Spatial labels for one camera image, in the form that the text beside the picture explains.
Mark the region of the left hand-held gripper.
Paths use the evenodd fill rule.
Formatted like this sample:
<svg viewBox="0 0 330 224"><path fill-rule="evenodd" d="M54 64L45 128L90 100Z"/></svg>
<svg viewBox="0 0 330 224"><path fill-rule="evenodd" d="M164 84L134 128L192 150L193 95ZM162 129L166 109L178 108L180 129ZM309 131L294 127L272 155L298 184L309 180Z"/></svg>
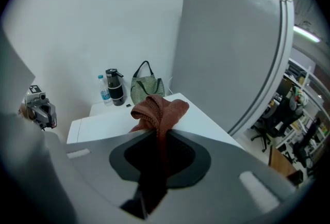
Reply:
<svg viewBox="0 0 330 224"><path fill-rule="evenodd" d="M31 85L24 98L27 116L40 129L54 129L57 126L55 106L50 103L46 93L38 85Z"/></svg>

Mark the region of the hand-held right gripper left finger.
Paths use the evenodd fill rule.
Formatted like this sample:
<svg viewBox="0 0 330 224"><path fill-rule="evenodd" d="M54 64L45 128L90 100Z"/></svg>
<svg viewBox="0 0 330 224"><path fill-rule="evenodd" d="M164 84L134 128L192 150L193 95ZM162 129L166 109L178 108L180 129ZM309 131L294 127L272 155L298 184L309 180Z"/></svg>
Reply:
<svg viewBox="0 0 330 224"><path fill-rule="evenodd" d="M34 80L1 31L1 223L77 223L43 133L17 115Z"/></svg>

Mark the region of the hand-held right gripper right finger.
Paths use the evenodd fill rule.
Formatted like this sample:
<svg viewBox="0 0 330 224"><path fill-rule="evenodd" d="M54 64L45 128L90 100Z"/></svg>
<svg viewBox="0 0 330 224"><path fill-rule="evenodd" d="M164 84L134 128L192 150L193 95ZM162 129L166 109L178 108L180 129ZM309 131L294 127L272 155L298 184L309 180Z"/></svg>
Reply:
<svg viewBox="0 0 330 224"><path fill-rule="evenodd" d="M71 143L65 150L91 187L152 223L245 223L295 187L240 147L170 130L162 162L156 131Z"/></svg>

